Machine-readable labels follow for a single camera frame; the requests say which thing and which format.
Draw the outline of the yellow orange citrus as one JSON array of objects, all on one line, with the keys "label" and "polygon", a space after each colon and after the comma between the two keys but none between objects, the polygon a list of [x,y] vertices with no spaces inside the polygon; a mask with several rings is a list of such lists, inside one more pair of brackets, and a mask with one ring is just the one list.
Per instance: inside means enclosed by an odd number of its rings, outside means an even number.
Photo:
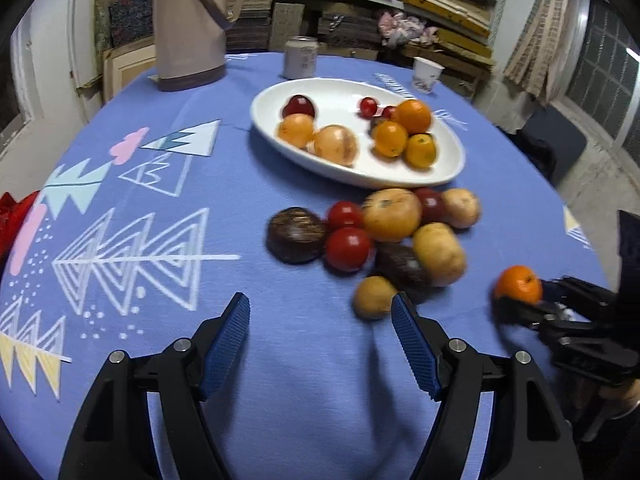
[{"label": "yellow orange citrus", "polygon": [[404,151],[405,162],[416,169],[427,170],[436,162],[437,144],[429,133],[410,136]]}]

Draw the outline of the large orange mandarin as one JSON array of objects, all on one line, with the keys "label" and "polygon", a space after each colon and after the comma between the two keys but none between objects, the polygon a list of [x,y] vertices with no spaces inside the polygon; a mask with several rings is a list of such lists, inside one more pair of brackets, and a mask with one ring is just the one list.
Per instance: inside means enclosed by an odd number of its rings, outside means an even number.
[{"label": "large orange mandarin", "polygon": [[417,99],[402,101],[392,114],[394,122],[403,126],[409,136],[426,133],[432,124],[432,111],[423,102]]}]

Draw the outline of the small red tomato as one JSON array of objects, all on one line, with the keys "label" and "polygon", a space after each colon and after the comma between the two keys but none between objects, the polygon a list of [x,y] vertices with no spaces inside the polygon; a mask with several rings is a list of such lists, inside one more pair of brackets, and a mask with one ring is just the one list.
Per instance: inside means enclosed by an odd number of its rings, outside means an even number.
[{"label": "small red tomato", "polygon": [[371,119],[378,114],[378,101],[366,96],[359,102],[359,114],[364,119]]}]

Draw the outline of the small orange-tan fruit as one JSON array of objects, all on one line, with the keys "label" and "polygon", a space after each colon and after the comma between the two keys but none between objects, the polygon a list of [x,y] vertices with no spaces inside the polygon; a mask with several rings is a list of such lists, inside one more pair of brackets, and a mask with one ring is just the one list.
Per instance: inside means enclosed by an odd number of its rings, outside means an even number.
[{"label": "small orange-tan fruit", "polygon": [[314,140],[314,120],[311,116],[297,113],[286,116],[277,128],[277,137],[304,150]]}]

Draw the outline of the dark red plum front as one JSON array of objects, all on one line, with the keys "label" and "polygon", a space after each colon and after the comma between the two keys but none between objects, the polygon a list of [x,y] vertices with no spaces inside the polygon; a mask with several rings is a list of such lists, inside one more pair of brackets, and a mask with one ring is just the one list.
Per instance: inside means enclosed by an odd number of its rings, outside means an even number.
[{"label": "dark red plum front", "polygon": [[314,103],[311,99],[308,99],[306,96],[302,96],[301,94],[292,96],[292,98],[289,99],[282,108],[281,116],[283,118],[287,118],[294,114],[303,114],[311,118],[315,118],[316,108],[314,107]]}]

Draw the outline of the dark red plum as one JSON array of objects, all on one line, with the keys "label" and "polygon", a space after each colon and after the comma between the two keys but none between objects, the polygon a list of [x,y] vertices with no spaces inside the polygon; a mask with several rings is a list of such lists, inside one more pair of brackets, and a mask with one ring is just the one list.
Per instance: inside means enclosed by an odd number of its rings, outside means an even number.
[{"label": "dark red plum", "polygon": [[292,98],[289,99],[282,108],[281,116],[283,118],[287,118],[294,114],[303,114],[311,118],[315,118],[316,108],[314,107],[314,103],[311,99],[308,99],[306,96],[302,96],[301,94],[292,96]]},{"label": "dark red plum", "polygon": [[417,188],[413,191],[422,208],[422,224],[444,222],[447,217],[447,208],[442,193],[432,188]]}]

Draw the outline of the red cherry tomato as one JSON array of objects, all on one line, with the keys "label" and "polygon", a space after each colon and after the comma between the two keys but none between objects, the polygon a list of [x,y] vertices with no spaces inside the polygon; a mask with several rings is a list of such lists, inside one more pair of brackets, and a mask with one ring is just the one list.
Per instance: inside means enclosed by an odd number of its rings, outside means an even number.
[{"label": "red cherry tomato", "polygon": [[385,119],[392,119],[394,117],[395,107],[386,106],[382,111],[382,117]]}]

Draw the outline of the large tan pear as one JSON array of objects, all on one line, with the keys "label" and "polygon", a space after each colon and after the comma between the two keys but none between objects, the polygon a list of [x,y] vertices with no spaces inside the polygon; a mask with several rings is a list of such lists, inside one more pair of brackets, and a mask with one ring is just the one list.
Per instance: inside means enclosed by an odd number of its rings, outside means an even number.
[{"label": "large tan pear", "polygon": [[413,233],[412,248],[436,287],[454,284],[468,268],[466,253],[457,235],[445,223],[429,223],[417,229]]}]

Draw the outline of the tan round pear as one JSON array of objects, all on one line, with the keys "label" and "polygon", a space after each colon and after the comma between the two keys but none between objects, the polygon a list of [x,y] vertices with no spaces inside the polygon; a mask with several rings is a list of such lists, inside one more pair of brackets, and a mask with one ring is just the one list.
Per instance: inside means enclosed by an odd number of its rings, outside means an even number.
[{"label": "tan round pear", "polygon": [[442,192],[446,214],[445,221],[458,230],[469,229],[480,220],[480,199],[466,188],[450,188]]}]

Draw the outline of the dark mangosteen in pile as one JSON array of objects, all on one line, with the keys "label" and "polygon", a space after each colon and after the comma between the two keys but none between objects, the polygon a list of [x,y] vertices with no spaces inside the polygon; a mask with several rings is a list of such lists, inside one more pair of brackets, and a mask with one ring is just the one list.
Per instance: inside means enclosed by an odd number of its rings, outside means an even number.
[{"label": "dark mangosteen in pile", "polygon": [[399,243],[378,244],[372,273],[403,292],[425,292],[432,284],[413,250]]}]

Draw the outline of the small tan fruit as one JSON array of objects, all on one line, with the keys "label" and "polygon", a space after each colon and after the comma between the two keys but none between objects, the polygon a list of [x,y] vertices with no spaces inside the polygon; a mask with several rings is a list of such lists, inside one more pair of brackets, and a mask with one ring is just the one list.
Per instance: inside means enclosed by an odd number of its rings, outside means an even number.
[{"label": "small tan fruit", "polygon": [[357,286],[352,296],[352,310],[365,320],[379,320],[390,314],[397,294],[391,282],[382,276],[368,276]]}]

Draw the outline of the dark blue cushion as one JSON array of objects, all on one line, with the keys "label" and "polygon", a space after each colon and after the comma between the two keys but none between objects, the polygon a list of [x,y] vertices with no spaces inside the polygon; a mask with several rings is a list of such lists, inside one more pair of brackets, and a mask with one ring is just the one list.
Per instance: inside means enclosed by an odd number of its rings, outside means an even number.
[{"label": "dark blue cushion", "polygon": [[523,132],[550,150],[554,164],[548,180],[557,188],[582,156],[587,138],[553,105],[537,108]]}]

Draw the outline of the tan potato-like fruit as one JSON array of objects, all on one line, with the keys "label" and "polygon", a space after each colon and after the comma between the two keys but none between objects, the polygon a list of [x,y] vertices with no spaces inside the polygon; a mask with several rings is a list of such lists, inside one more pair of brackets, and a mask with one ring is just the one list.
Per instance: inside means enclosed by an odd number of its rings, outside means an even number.
[{"label": "tan potato-like fruit", "polygon": [[416,194],[403,188],[386,188],[362,203],[364,230],[376,242],[397,243],[420,226],[422,206]]}]

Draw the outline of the red tomato at back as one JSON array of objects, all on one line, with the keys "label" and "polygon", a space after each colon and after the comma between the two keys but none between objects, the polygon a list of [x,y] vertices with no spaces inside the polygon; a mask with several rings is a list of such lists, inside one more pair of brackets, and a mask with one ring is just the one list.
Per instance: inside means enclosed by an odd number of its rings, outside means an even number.
[{"label": "red tomato at back", "polygon": [[363,228],[362,210],[358,204],[340,200],[326,214],[326,226],[330,232],[343,228]]}]

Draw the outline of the yellow citrus on plate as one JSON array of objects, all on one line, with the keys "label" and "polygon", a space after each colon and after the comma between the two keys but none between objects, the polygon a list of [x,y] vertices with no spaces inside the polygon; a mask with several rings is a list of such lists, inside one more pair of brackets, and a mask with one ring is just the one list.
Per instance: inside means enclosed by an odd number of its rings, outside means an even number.
[{"label": "yellow citrus on plate", "polygon": [[407,130],[391,120],[380,122],[372,131],[374,150],[386,158],[399,157],[405,151],[408,137]]}]

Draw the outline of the right window grille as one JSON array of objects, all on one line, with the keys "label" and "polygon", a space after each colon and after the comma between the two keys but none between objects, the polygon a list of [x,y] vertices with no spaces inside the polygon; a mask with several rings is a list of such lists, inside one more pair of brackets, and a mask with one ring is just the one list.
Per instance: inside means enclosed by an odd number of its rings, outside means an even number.
[{"label": "right window grille", "polygon": [[639,161],[639,46],[606,0],[586,0],[585,31],[566,95]]}]

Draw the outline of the dark mangosteen at back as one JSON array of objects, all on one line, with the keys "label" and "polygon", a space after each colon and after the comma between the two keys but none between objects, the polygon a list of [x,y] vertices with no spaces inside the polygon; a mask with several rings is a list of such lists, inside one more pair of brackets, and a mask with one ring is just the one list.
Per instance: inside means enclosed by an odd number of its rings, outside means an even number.
[{"label": "dark mangosteen at back", "polygon": [[284,263],[316,260],[323,254],[325,240],[326,222],[306,208],[280,210],[267,224],[266,246]]}]

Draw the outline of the striped hanging curtain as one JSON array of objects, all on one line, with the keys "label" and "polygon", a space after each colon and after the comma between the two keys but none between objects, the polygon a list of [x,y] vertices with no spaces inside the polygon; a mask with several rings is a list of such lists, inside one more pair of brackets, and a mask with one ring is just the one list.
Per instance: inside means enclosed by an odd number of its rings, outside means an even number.
[{"label": "striped hanging curtain", "polygon": [[579,22],[579,0],[535,0],[503,75],[540,104],[559,93]]}]

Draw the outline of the tan onion on plate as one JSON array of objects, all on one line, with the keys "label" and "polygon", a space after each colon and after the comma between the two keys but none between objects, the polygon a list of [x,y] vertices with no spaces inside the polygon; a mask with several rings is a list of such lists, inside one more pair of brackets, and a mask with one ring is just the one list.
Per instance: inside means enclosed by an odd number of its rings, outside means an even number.
[{"label": "tan onion on plate", "polygon": [[314,135],[314,154],[334,164],[351,167],[358,157],[355,133],[340,125],[329,125]]}]

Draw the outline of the red cloth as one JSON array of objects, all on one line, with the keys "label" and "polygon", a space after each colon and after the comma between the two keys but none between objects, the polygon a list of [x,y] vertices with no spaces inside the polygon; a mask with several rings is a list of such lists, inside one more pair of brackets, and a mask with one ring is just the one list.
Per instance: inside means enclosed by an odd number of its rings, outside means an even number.
[{"label": "red cloth", "polygon": [[39,192],[35,191],[19,202],[9,193],[4,192],[0,198],[0,257],[6,260],[20,232],[21,226]]}]

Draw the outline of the white floral paper cup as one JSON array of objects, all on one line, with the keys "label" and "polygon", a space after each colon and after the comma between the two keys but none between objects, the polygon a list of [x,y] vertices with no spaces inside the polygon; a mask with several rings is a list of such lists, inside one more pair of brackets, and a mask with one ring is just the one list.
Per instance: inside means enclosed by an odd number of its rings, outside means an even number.
[{"label": "white floral paper cup", "polygon": [[413,59],[413,87],[424,93],[431,93],[443,70],[444,68],[440,64],[428,58],[416,56]]}]

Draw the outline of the wooden shelf with boards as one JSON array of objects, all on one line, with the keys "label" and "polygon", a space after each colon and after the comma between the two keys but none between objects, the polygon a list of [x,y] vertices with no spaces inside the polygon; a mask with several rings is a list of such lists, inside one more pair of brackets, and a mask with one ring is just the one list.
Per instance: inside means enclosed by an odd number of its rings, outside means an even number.
[{"label": "wooden shelf with boards", "polygon": [[[442,82],[471,99],[494,71],[492,43],[501,0],[244,0],[227,36],[231,53],[280,51],[311,36],[323,54],[408,66],[423,56],[444,68]],[[378,32],[381,15],[402,12],[438,28],[437,41],[391,49]]]}]

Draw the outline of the pink crumpled cloth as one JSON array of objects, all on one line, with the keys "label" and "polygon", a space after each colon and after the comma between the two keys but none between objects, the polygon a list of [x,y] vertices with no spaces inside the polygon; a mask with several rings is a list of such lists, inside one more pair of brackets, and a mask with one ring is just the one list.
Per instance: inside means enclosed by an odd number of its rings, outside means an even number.
[{"label": "pink crumpled cloth", "polygon": [[384,46],[396,49],[406,44],[427,47],[437,41],[438,28],[427,26],[415,16],[385,11],[378,20],[378,32]]}]

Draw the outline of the grey printed can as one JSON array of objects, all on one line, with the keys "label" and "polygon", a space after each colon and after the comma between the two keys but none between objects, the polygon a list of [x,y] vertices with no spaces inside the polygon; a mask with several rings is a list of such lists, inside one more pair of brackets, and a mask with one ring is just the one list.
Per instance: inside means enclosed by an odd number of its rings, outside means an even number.
[{"label": "grey printed can", "polygon": [[283,77],[311,78],[316,72],[318,41],[306,36],[291,37],[284,46]]}]

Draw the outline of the window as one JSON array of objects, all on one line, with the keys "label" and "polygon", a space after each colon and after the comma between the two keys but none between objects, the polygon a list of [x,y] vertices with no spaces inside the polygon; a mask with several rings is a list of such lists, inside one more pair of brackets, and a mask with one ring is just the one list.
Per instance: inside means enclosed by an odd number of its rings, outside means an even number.
[{"label": "window", "polygon": [[21,21],[1,48],[1,151],[35,118],[35,76],[29,19]]}]

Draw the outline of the beige thermos jug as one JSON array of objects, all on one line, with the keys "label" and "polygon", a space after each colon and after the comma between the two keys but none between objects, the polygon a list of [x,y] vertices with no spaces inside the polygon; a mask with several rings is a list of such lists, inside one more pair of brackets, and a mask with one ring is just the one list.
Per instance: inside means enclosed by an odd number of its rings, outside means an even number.
[{"label": "beige thermos jug", "polygon": [[244,0],[153,0],[157,87],[163,92],[212,84],[226,74],[226,32]]}]

